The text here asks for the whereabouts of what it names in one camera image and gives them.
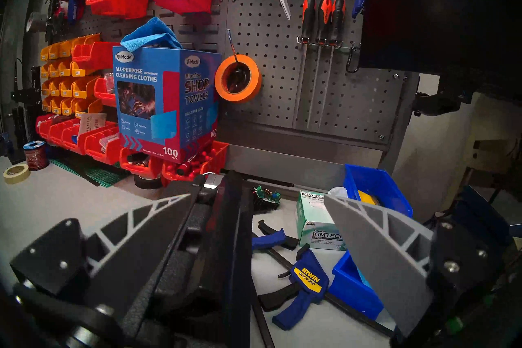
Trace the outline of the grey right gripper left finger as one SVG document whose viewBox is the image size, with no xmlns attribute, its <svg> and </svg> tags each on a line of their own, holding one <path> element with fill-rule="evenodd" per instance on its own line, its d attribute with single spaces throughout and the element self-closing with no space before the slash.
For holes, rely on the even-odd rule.
<svg viewBox="0 0 522 348">
<path fill-rule="evenodd" d="M 88 313 L 99 305 L 126 313 L 192 205 L 190 193 L 159 199 L 90 234 L 78 219 L 62 220 L 11 261 L 14 296 L 43 313 Z"/>
</svg>

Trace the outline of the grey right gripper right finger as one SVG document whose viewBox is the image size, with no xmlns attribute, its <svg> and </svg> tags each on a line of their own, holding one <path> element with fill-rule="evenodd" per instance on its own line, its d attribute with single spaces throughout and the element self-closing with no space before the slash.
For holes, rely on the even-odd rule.
<svg viewBox="0 0 522 348">
<path fill-rule="evenodd" d="M 504 269 L 504 218 L 459 195 L 433 230 L 389 208 L 326 195 L 348 252 L 396 324 L 394 338 L 434 338 L 480 302 Z"/>
</svg>

